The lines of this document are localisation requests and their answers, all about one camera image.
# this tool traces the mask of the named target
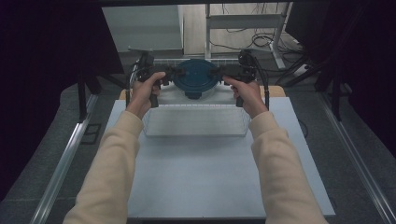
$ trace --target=beige sleeve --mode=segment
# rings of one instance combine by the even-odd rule
[[[327,223],[309,187],[300,157],[271,112],[250,122],[267,224]]]
[[[134,179],[134,159],[142,121],[122,112],[116,125],[102,137],[76,205],[64,223],[126,223],[127,202]]]

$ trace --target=clear plastic tray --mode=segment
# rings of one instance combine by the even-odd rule
[[[160,105],[143,118],[146,136],[245,136],[250,122],[235,105]]]

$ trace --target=person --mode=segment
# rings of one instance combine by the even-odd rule
[[[150,109],[149,96],[159,94],[156,73],[134,84],[131,102],[113,128],[102,137],[98,152],[87,173],[75,206],[64,223],[126,223],[127,202],[134,180],[135,157],[142,118]],[[243,83],[223,78],[232,85],[233,97],[244,99],[251,116],[249,129],[254,142],[252,155],[259,170],[266,223],[327,223],[309,187],[298,153],[262,101],[257,82]]]

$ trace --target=dark wall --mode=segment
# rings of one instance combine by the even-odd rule
[[[396,157],[396,2],[371,1],[346,47],[349,102]]]
[[[123,71],[99,6],[83,1],[0,4],[3,199],[50,126],[61,92],[77,82],[78,73]]]

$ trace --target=metal frame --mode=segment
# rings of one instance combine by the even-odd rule
[[[274,41],[270,44],[270,52],[273,54],[279,69],[286,69],[282,57],[279,54],[278,43],[282,34],[283,26],[288,14],[290,3],[286,3],[281,14],[267,15],[210,15],[210,4],[205,6],[206,14],[206,41],[205,58],[210,59],[210,30],[213,29],[245,29],[245,28],[276,28]]]
[[[355,167],[358,175],[361,178],[361,182],[364,187],[367,189],[376,209],[378,210],[379,215],[384,220],[386,224],[396,223],[396,216],[393,213],[392,208],[388,202],[387,197],[382,191],[381,187],[375,181],[375,178],[371,174],[369,168],[366,166],[359,150],[353,144],[352,139],[349,137],[347,130],[345,129],[343,123],[337,119],[337,117],[333,114],[330,106],[330,102],[327,99],[326,93],[320,94],[320,102],[326,112],[326,115],[329,118],[329,121],[332,123],[334,130],[340,137],[340,140],[344,144],[344,148],[346,150],[346,154],[349,156],[352,164]]]
[[[30,221],[31,224],[45,223],[50,214],[50,210],[55,202],[56,196],[61,189],[61,186],[66,177],[67,171],[69,170],[70,164],[76,154],[79,143],[81,142],[82,135],[84,134],[88,123],[90,122],[93,108],[96,104],[98,96],[91,95],[87,103],[87,117],[76,125],[66,148],[64,149],[64,154],[59,160],[55,171],[53,172],[52,178],[47,185],[46,191],[40,200],[40,203],[35,210],[35,213]]]

